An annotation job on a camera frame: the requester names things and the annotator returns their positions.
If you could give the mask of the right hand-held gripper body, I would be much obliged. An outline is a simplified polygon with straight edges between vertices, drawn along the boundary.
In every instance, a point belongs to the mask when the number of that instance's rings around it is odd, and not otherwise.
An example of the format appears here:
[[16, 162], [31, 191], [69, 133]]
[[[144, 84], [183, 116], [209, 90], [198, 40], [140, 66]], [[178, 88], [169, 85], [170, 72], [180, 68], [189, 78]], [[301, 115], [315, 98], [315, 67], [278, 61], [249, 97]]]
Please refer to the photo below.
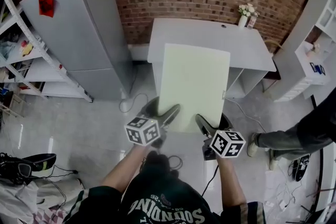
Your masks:
[[212, 138], [204, 141], [202, 147], [205, 161], [220, 158], [237, 158], [246, 144], [239, 132], [217, 130]]

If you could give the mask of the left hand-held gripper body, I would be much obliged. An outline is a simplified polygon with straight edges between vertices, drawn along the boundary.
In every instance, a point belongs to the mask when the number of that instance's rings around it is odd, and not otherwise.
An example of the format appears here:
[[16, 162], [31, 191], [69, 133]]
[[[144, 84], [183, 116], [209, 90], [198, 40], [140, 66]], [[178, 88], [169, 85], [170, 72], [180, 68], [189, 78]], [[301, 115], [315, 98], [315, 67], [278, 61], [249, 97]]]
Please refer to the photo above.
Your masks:
[[128, 141], [140, 146], [151, 146], [160, 149], [165, 142], [166, 135], [159, 126], [159, 121], [138, 114], [124, 125]]

